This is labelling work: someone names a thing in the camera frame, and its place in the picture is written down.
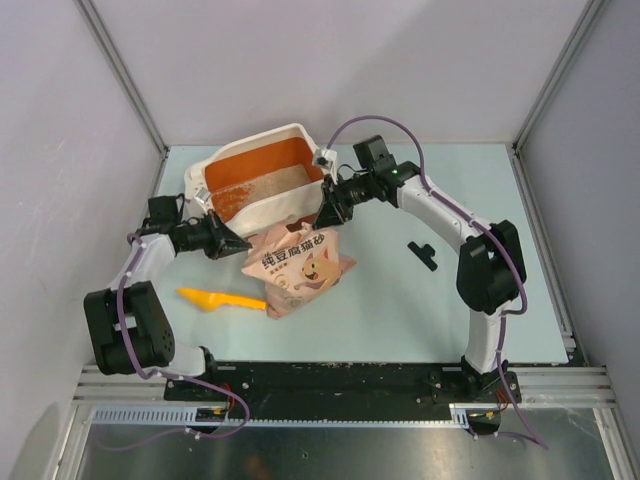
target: gray floor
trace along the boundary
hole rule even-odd
[[[81,479],[598,479],[613,478],[591,410],[527,412],[549,444],[473,439],[460,429],[247,428],[225,440],[174,434],[121,453],[167,427],[92,427]],[[521,430],[513,412],[502,430]]]

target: cartoon cat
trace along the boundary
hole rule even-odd
[[[309,254],[300,272],[300,276],[306,281],[293,288],[299,290],[300,287],[307,287],[322,293],[338,283],[340,275],[340,264],[329,260],[329,250],[325,247],[320,255],[314,257],[313,253]]]

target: light blue tabletop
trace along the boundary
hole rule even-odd
[[[400,163],[417,160],[412,145],[390,145]],[[478,215],[505,218],[519,231],[529,311],[509,320],[505,352],[512,362],[567,361],[542,267],[504,145],[424,145],[427,172]],[[158,195],[184,190],[187,167],[218,147],[172,147]],[[356,165],[348,146],[341,163]],[[264,284],[240,271],[245,254],[218,261],[180,254],[158,288],[176,337],[208,347],[219,360],[321,362],[457,362],[467,345],[469,310],[455,288],[457,255],[433,231],[389,204],[371,201],[339,227],[341,253],[358,263],[333,289],[280,320],[263,312],[221,307],[202,313],[175,293],[192,287],[264,298]],[[431,244],[431,272],[407,248]]]

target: metal corner post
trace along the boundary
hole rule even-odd
[[[74,2],[89,27],[89,30],[93,34],[100,50],[102,50],[102,53],[104,54],[107,63],[109,63],[109,67],[111,67],[111,71],[115,75],[116,80],[118,80],[118,83],[129,99],[129,102],[131,102],[131,106],[136,112],[136,115],[147,131],[149,138],[151,138],[151,141],[158,149],[158,152],[164,155],[167,147],[162,140],[160,131],[153,121],[153,118],[149,113],[149,109],[144,103],[138,88],[133,82],[133,78],[131,77],[129,70],[118,53],[118,50],[116,49],[116,46],[113,43],[113,40],[109,35],[109,31],[100,17],[96,6],[92,0],[74,0]]]
[[[546,107],[562,84],[562,81],[566,78],[608,3],[609,0],[587,1],[580,18],[564,44],[556,63],[553,65],[551,73],[514,139],[513,144],[517,153],[520,153],[524,144],[527,143],[533,128],[544,114]]]

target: yellow scoop handle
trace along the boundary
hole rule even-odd
[[[263,302],[262,300],[257,300],[255,298],[241,297],[240,295],[204,292],[202,290],[196,290],[195,288],[179,288],[176,292],[207,312],[215,310],[220,305],[253,308],[256,310],[267,309],[267,302]]]

